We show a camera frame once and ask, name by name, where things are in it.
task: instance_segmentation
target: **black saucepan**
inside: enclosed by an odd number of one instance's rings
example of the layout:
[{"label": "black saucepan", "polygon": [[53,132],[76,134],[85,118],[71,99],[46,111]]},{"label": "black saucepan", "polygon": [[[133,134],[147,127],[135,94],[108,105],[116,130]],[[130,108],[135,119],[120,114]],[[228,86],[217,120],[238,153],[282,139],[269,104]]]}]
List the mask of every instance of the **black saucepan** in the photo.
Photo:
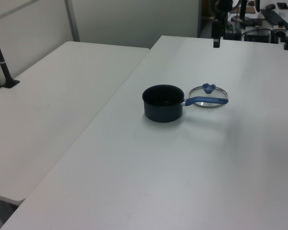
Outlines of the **black saucepan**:
[{"label": "black saucepan", "polygon": [[214,97],[193,97],[184,99],[183,91],[173,85],[155,85],[142,94],[145,115],[152,121],[171,122],[182,115],[182,106],[196,102],[227,104],[228,99]]}]

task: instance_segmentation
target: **glass lid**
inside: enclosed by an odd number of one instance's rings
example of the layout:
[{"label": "glass lid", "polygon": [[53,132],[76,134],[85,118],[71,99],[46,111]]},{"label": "glass lid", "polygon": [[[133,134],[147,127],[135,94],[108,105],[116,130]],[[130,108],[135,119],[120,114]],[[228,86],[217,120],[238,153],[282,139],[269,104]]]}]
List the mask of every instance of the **glass lid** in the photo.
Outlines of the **glass lid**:
[{"label": "glass lid", "polygon": [[[216,87],[216,85],[214,85],[214,84],[209,85],[208,83],[192,89],[189,93],[189,98],[198,97],[198,96],[228,99],[228,94],[225,90],[223,90],[219,87]],[[194,103],[194,105],[201,107],[201,108],[219,108],[219,107],[223,106],[224,104],[196,102],[196,103]]]}]

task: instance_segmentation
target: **white table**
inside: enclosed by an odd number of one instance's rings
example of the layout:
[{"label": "white table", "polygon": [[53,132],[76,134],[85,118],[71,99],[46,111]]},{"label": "white table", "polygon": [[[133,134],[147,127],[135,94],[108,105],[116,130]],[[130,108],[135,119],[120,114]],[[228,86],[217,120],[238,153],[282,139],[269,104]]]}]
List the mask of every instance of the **white table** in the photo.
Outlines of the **white table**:
[{"label": "white table", "polygon": [[[145,117],[146,88],[206,82],[229,103]],[[288,230],[288,51],[161,37],[2,229]]]},{"label": "white table", "polygon": [[67,42],[0,89],[0,199],[19,205],[148,49]]}]

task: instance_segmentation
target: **white wall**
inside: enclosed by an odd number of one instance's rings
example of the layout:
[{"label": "white wall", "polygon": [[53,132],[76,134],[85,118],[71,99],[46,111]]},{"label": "white wall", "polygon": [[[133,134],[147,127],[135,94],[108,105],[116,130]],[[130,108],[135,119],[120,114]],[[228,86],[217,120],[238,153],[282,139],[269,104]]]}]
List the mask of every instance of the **white wall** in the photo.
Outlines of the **white wall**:
[{"label": "white wall", "polygon": [[13,78],[66,41],[72,34],[64,0],[39,0],[0,19],[0,47]]},{"label": "white wall", "polygon": [[71,0],[80,41],[151,48],[161,35],[197,37],[199,0]]}]

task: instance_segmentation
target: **saucepan handle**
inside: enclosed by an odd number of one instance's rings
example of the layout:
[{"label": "saucepan handle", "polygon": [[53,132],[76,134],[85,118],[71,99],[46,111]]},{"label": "saucepan handle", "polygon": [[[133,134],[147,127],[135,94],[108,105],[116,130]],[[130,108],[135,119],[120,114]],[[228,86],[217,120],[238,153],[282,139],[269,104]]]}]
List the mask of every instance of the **saucepan handle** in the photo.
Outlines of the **saucepan handle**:
[{"label": "saucepan handle", "polygon": [[228,99],[226,98],[215,98],[215,97],[192,97],[189,99],[185,99],[182,105],[189,106],[196,102],[205,102],[205,103],[213,103],[213,104],[227,104]]}]

